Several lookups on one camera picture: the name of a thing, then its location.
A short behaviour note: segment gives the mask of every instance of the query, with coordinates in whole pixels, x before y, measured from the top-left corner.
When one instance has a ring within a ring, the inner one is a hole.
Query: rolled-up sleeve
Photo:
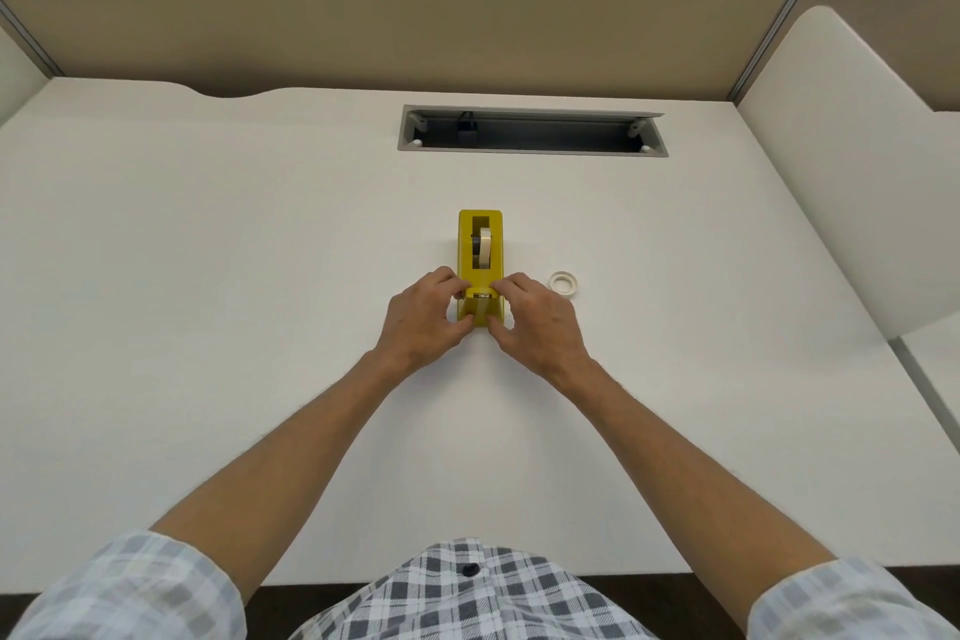
[[[9,640],[242,640],[243,599],[197,549],[151,531],[111,541],[27,608]]]
[[[958,640],[960,632],[917,601],[893,574],[839,559],[787,577],[750,610],[750,640]]]

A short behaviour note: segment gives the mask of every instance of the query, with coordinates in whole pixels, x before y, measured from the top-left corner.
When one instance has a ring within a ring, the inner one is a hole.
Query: person's left hand
[[[470,285],[443,265],[407,286],[390,299],[374,354],[403,377],[437,361],[474,329],[473,314],[458,322],[447,319],[450,299]]]

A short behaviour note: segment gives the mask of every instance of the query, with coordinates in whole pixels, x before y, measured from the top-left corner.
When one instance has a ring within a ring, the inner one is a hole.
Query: checkered shirt
[[[243,601],[197,549],[150,531],[112,541],[28,608],[10,640],[243,640]],[[768,590],[750,640],[960,640],[882,567],[837,560]],[[653,638],[580,579],[522,551],[457,539],[305,622],[291,640]]]

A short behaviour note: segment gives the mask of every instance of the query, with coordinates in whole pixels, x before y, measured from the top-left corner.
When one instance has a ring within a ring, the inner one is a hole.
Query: white tape roll
[[[577,293],[577,277],[568,271],[557,271],[546,283],[551,292],[569,299]]]
[[[477,257],[477,269],[490,268],[490,228],[480,229],[480,255]]]

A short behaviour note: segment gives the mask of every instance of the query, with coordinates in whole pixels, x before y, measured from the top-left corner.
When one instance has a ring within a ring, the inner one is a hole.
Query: white desk surface
[[[668,159],[400,152],[402,106],[662,111]],[[488,173],[486,177],[476,173]],[[503,211],[593,355],[837,552],[960,562],[960,456],[732,104],[57,79],[0,129],[0,591],[38,590],[336,380]],[[614,457],[483,331],[409,379],[270,582],[478,536],[685,571]]]
[[[960,312],[903,338],[943,403],[960,420]]]

